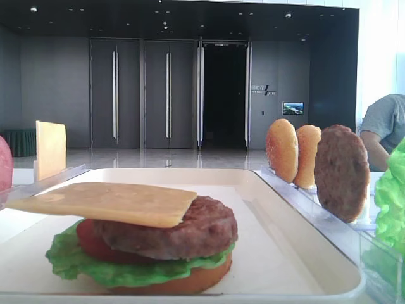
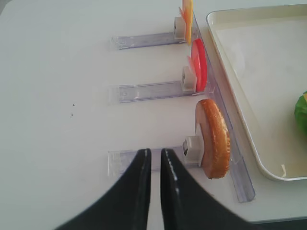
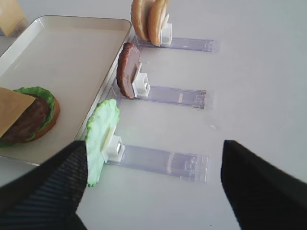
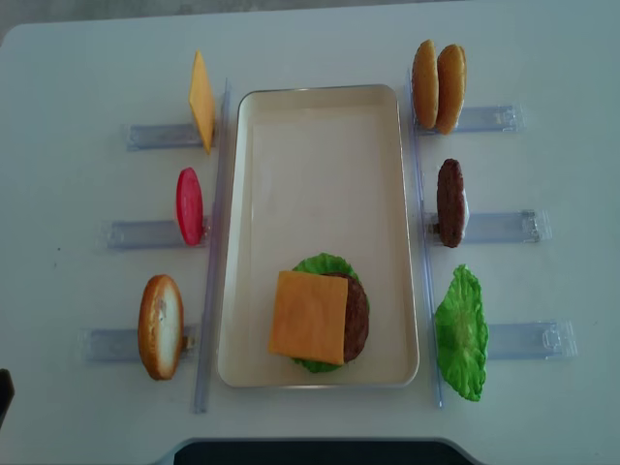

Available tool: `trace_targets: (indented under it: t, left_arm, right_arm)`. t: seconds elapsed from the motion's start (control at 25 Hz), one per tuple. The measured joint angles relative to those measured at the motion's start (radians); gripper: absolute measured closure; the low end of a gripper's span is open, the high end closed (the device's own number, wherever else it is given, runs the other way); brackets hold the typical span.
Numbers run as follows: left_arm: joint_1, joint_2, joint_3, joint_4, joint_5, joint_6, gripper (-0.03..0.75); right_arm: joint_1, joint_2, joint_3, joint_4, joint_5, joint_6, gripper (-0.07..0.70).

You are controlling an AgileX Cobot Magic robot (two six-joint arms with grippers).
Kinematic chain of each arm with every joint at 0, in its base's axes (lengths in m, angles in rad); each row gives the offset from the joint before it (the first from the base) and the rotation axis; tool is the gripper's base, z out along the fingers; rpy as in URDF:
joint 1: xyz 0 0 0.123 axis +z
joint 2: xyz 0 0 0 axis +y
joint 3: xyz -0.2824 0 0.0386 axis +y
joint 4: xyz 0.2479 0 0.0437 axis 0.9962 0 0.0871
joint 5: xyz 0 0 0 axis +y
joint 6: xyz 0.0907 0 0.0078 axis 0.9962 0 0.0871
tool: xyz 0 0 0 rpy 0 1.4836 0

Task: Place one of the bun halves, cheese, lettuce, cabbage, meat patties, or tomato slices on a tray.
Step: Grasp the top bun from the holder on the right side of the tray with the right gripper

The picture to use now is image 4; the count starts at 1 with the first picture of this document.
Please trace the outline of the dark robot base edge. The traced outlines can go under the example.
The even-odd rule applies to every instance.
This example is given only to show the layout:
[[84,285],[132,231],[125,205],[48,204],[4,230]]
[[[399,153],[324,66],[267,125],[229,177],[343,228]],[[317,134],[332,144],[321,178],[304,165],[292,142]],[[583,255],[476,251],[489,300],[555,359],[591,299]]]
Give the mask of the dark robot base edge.
[[439,442],[365,440],[205,441],[167,454],[161,464],[469,464]]

